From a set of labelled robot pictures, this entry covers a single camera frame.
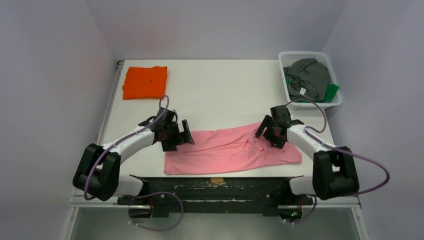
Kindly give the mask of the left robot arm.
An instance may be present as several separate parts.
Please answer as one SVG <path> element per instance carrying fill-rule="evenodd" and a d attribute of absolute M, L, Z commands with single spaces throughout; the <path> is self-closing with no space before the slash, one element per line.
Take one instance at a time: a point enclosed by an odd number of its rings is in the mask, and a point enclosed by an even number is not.
<path fill-rule="evenodd" d="M 89 144 L 80 159 L 72 185 L 83 191 L 87 200 L 109 200 L 129 196 L 138 205 L 146 203 L 149 191 L 141 179 L 122 175 L 121 165 L 144 148 L 160 143 L 163 152 L 175 152 L 183 144 L 194 144 L 188 121 L 178 122 L 175 111 L 160 107 L 123 137 L 98 145 Z"/>

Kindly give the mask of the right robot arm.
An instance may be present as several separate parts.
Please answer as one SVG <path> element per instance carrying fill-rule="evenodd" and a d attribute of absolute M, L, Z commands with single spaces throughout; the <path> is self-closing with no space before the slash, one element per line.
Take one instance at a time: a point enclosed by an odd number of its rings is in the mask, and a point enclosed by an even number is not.
<path fill-rule="evenodd" d="M 295 145 L 312 160 L 312 174 L 290 179 L 280 191 L 282 200 L 292 204 L 300 195 L 328 200 L 356 194 L 360 184 L 351 150 L 337 148 L 309 130 L 301 120 L 291 118 L 285 105 L 279 105 L 270 108 L 255 133 L 273 148 Z"/>

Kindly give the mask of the pink t shirt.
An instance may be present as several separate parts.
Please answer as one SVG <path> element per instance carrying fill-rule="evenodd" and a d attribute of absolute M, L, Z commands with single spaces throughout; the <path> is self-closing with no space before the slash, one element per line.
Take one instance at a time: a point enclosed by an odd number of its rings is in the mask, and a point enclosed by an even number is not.
<path fill-rule="evenodd" d="M 185 143 L 165 153 L 166 175 L 207 175 L 252 170 L 261 167 L 296 165 L 302 154 L 292 143 L 272 147 L 256 137 L 260 123 L 191 133 L 194 144 Z"/>

